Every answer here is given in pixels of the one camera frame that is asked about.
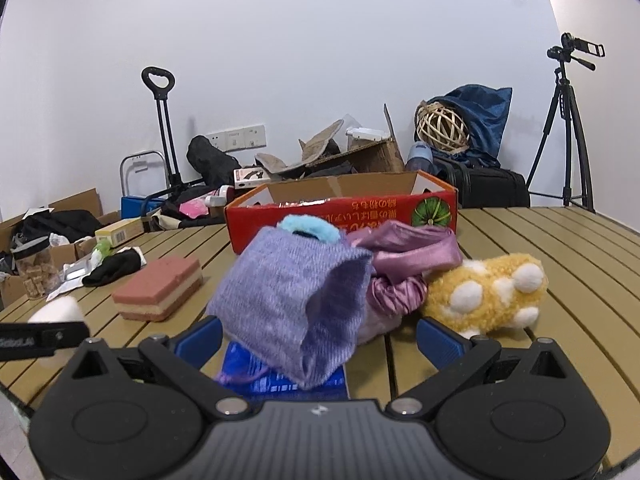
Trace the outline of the blue plastic package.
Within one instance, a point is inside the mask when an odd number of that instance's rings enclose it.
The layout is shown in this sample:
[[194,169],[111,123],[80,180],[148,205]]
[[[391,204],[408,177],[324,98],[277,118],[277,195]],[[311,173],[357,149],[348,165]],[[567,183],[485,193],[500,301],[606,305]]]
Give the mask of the blue plastic package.
[[215,380],[243,398],[256,402],[349,399],[344,367],[334,370],[329,379],[319,387],[305,390],[235,341],[228,344],[221,370]]

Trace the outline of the white round ball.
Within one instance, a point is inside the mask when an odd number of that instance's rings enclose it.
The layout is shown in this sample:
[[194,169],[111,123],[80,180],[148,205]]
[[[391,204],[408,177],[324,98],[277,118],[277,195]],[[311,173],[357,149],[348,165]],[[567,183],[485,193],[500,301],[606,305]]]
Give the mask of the white round ball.
[[[85,317],[77,300],[72,296],[58,296],[45,304],[29,320],[29,323],[84,322]],[[55,352],[54,356],[42,358],[40,364],[45,368],[63,367],[75,353],[75,348]]]

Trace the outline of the pink satin cloth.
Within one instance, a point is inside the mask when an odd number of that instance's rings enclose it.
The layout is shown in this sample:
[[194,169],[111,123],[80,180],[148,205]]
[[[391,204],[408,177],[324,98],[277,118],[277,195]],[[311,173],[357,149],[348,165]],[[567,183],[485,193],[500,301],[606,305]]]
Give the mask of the pink satin cloth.
[[404,316],[424,304],[426,279],[461,266],[463,260],[456,234],[442,226],[409,226],[388,220],[377,228],[351,232],[346,240],[373,254],[373,274],[358,344],[399,327]]

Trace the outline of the black sock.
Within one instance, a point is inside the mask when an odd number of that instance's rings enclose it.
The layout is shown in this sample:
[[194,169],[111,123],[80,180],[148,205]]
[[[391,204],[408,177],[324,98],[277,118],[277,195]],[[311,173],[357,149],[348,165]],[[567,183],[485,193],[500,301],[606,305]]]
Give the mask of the black sock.
[[93,271],[82,278],[86,287],[101,287],[112,284],[120,278],[134,274],[145,265],[137,248],[128,248],[106,257]]

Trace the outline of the purple knitted cloth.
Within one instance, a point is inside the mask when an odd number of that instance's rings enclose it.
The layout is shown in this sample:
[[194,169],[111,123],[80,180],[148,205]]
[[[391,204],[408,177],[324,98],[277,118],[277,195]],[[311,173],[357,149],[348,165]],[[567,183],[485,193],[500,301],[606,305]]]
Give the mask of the purple knitted cloth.
[[206,312],[267,366],[304,390],[316,388],[355,352],[372,260],[331,223],[289,214],[258,231]]

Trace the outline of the yellow spotted plush toy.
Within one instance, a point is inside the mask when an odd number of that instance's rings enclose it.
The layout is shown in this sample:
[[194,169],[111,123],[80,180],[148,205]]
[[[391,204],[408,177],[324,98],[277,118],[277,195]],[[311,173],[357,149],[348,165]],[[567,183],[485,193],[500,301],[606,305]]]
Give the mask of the yellow spotted plush toy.
[[495,330],[524,330],[540,315],[548,278],[531,255],[465,259],[428,282],[421,314],[471,338]]

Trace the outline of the pink layered sponge block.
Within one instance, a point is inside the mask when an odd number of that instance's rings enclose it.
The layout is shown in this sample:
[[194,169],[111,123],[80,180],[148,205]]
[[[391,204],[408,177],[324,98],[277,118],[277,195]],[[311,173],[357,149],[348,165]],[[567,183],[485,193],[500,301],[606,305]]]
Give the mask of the pink layered sponge block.
[[112,293],[118,314],[129,321],[163,322],[203,285],[200,260],[165,257],[148,263]]

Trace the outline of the clear jar of blocks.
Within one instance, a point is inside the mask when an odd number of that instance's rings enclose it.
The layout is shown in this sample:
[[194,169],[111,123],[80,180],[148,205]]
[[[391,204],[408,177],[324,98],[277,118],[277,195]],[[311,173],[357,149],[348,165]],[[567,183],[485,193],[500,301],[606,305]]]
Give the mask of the clear jar of blocks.
[[35,238],[11,250],[18,276],[29,299],[39,299],[60,286],[60,272],[55,266],[50,240]]

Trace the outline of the white paper sheet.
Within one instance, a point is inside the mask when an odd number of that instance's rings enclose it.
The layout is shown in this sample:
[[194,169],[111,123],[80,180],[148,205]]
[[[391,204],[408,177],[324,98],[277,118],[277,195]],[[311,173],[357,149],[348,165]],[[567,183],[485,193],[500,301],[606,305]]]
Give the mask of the white paper sheet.
[[64,264],[62,282],[53,292],[47,296],[47,301],[55,300],[58,296],[67,294],[76,288],[84,286],[82,280],[94,269],[94,264],[90,259],[80,259],[74,263]]

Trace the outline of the black clothing pile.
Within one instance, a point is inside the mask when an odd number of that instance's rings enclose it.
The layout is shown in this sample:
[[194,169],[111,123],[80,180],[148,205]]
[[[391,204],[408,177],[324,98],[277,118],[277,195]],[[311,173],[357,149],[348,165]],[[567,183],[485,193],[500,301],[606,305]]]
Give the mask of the black clothing pile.
[[14,226],[9,248],[50,234],[64,236],[70,243],[81,238],[92,237],[103,224],[88,210],[52,210],[40,211],[27,216]]

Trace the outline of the green white small bottle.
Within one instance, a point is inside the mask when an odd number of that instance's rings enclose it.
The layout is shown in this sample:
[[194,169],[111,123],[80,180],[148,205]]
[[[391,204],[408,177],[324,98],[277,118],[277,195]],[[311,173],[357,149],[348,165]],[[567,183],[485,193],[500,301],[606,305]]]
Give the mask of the green white small bottle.
[[90,258],[89,258],[89,271],[92,272],[96,270],[98,266],[101,265],[103,260],[111,255],[112,253],[112,244],[111,241],[107,238],[101,238],[96,241],[96,246],[94,246]]

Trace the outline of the yellow small carton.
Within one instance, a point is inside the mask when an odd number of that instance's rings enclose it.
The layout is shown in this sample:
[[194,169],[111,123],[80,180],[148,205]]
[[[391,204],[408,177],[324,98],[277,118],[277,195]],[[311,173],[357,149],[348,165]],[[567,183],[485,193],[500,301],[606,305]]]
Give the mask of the yellow small carton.
[[104,240],[111,247],[119,247],[133,240],[144,232],[144,227],[140,218],[122,219],[96,230],[96,240]]

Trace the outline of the blue crate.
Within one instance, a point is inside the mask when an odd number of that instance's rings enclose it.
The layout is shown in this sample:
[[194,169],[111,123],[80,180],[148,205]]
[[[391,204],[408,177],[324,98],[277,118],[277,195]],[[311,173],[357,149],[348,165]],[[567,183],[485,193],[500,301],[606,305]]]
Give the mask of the blue crate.
[[162,198],[149,198],[137,196],[122,196],[120,199],[120,218],[129,219],[145,216],[150,211],[163,206]]

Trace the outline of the black suitcase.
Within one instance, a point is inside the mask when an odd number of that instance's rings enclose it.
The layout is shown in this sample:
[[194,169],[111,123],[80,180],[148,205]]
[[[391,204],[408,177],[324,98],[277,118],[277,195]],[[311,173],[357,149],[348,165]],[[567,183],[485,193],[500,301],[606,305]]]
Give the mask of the black suitcase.
[[524,177],[506,169],[469,166],[447,157],[434,157],[436,177],[458,190],[461,208],[529,207]]

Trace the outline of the red cardboard pumpkin box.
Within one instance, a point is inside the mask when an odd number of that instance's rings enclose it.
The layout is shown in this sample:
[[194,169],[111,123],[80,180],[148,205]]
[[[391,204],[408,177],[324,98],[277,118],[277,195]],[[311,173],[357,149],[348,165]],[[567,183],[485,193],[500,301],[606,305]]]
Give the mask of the red cardboard pumpkin box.
[[424,171],[369,172],[263,184],[226,206],[224,216],[240,254],[261,228],[289,214],[318,217],[345,232],[387,220],[454,230],[457,209],[458,190]]

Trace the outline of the blue water bottle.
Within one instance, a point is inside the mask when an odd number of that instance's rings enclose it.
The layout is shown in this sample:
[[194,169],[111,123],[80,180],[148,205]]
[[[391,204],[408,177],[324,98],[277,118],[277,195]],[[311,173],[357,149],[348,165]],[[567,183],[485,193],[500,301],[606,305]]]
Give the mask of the blue water bottle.
[[410,148],[408,160],[405,164],[407,171],[433,172],[433,153],[431,148],[423,141],[418,141]]

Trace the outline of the woven rattan ball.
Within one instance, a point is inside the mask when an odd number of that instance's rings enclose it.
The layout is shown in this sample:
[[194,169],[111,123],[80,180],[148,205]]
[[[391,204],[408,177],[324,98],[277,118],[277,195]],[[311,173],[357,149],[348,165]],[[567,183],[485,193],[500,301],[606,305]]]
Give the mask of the woven rattan ball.
[[434,150],[459,154],[470,147],[470,133],[462,117],[441,102],[422,101],[414,114],[414,137]]

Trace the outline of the brown open cardboard box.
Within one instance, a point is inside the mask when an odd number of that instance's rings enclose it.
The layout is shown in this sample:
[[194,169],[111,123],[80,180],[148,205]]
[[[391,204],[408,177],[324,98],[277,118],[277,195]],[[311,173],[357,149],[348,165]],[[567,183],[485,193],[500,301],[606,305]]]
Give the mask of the brown open cardboard box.
[[329,125],[308,142],[300,141],[300,161],[286,164],[276,156],[258,153],[255,162],[273,178],[300,180],[340,174],[401,172],[401,157],[392,118],[383,104],[387,130],[382,134],[362,127],[347,125],[345,118]]

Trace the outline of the blue velvet bag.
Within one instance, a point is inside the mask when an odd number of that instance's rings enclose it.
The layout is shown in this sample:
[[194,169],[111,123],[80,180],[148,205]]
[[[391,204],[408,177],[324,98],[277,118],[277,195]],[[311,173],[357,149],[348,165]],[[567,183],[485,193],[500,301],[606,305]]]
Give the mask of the blue velvet bag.
[[469,166],[499,168],[498,155],[509,117],[512,88],[494,89],[465,84],[427,104],[440,103],[454,110],[469,131],[469,148],[448,158]]

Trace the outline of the black hand trolley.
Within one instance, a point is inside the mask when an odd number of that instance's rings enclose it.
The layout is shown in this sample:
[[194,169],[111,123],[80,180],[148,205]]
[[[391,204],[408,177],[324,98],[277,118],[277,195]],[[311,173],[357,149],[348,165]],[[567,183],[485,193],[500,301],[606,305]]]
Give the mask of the black hand trolley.
[[157,66],[145,67],[141,72],[141,80],[146,88],[148,88],[154,98],[158,128],[160,128],[160,143],[163,151],[144,151],[139,152],[122,159],[119,165],[119,181],[120,190],[122,191],[122,199],[128,200],[132,198],[129,194],[125,166],[130,160],[139,159],[148,155],[158,155],[164,165],[164,175],[166,185],[163,190],[149,194],[140,198],[140,208],[138,216],[143,217],[149,211],[149,204],[159,203],[162,198],[165,200],[175,200],[181,193],[186,192],[188,188],[193,188],[204,183],[203,178],[186,182],[183,180],[177,157],[174,136],[172,135],[168,96],[169,92],[175,87],[175,76],[166,68]]

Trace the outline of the black bag by wall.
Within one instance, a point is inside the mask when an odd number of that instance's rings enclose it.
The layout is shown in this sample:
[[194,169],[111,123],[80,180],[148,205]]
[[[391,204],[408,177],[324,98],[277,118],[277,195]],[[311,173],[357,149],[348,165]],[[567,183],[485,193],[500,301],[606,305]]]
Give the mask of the black bag by wall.
[[186,152],[186,159],[201,175],[204,183],[213,188],[234,185],[234,172],[241,168],[236,158],[215,148],[205,136],[194,136]]

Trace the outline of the white wall socket strip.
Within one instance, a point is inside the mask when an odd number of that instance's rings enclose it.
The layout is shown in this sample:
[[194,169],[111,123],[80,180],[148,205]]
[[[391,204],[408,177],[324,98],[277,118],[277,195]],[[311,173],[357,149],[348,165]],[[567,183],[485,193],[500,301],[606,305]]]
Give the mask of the white wall socket strip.
[[264,148],[267,145],[264,125],[211,132],[207,133],[205,137],[215,148],[223,152],[252,150],[253,148]]

